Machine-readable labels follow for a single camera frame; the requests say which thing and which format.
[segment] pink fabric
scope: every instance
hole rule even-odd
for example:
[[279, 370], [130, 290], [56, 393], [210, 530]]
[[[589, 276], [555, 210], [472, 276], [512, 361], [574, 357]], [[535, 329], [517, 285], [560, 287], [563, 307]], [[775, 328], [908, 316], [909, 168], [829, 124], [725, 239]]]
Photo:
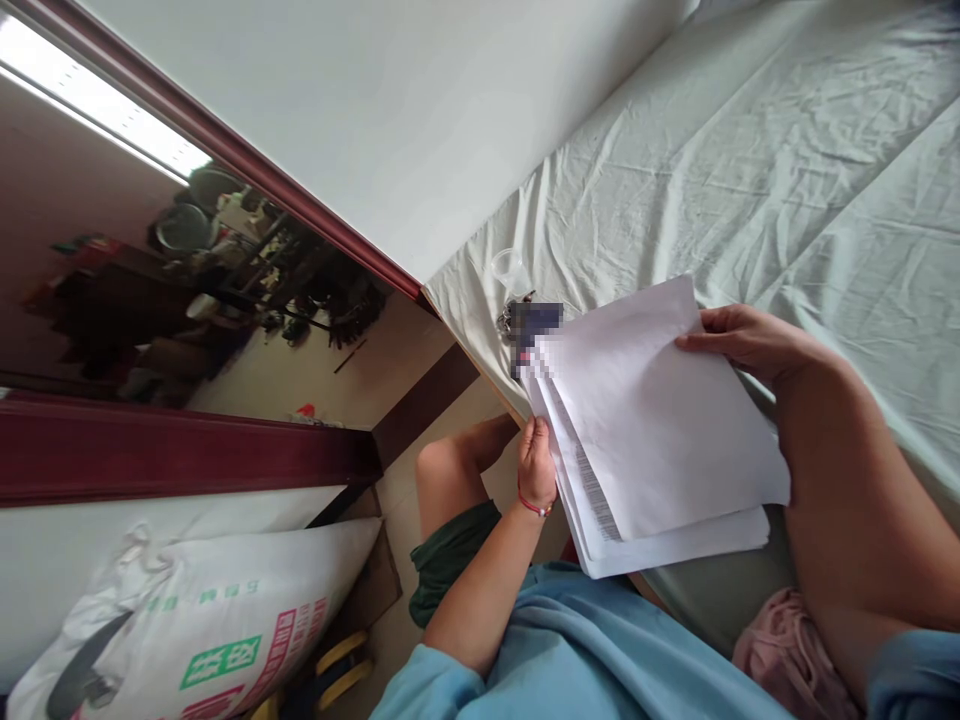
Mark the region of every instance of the pink fabric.
[[863, 717], [793, 588], [767, 600], [737, 640], [733, 664], [800, 720]]

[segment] sleeve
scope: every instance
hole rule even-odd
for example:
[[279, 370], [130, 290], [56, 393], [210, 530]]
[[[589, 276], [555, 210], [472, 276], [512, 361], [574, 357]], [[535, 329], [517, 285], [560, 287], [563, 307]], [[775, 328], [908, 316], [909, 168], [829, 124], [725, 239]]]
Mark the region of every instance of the sleeve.
[[477, 673], [446, 653], [417, 645], [387, 685], [370, 720], [455, 718], [486, 686]]
[[871, 718], [960, 717], [960, 634], [911, 630], [888, 640], [867, 686]]

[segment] document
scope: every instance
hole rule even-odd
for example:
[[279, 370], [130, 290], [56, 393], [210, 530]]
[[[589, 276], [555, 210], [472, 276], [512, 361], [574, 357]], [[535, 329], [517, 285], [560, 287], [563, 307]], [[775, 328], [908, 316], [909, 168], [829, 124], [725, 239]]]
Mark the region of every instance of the document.
[[760, 507], [647, 538], [623, 540], [549, 373], [543, 369], [539, 349], [533, 351], [530, 361], [521, 380], [533, 412], [549, 419], [560, 498], [587, 575], [608, 577], [766, 544], [770, 526]]
[[[589, 466], [621, 540], [667, 544], [669, 531], [739, 522], [741, 511], [759, 522], [761, 505], [789, 502], [786, 462], [733, 368], [674, 345], [702, 331], [693, 283], [681, 276], [538, 340], [540, 379], [556, 389], [551, 427], [569, 422], [573, 445], [560, 447], [568, 479], [577, 485], [570, 476]], [[603, 527], [598, 518], [597, 532]]]

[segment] red string bracelet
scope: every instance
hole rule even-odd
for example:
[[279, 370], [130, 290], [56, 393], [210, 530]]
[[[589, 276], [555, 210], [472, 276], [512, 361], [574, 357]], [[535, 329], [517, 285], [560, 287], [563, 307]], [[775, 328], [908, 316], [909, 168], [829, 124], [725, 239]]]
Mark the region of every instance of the red string bracelet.
[[520, 476], [517, 475], [517, 497], [520, 499], [520, 504], [523, 505], [527, 510], [532, 510], [539, 517], [547, 517], [551, 512], [553, 512], [553, 503], [550, 503], [546, 509], [537, 507], [532, 502], [529, 502], [523, 494], [520, 492]]

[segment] white wall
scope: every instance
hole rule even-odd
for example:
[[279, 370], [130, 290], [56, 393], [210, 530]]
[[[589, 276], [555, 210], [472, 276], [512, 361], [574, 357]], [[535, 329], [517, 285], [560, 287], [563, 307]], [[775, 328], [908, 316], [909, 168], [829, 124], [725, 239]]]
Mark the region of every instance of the white wall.
[[79, 0], [425, 282], [698, 0]]
[[0, 694], [53, 642], [124, 533], [199, 539], [306, 527], [342, 485], [0, 510]]

